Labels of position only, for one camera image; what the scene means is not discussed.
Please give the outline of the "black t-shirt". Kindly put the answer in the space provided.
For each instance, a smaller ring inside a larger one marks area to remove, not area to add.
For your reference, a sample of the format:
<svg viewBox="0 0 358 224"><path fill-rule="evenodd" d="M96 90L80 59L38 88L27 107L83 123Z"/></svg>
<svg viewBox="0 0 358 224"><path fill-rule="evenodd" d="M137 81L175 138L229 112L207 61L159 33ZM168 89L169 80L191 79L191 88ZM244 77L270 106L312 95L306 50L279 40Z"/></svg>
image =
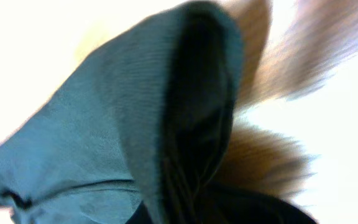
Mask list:
<svg viewBox="0 0 358 224"><path fill-rule="evenodd" d="M243 50L209 1L106 42L0 145L0 207L14 223L311 223L280 199L213 181Z"/></svg>

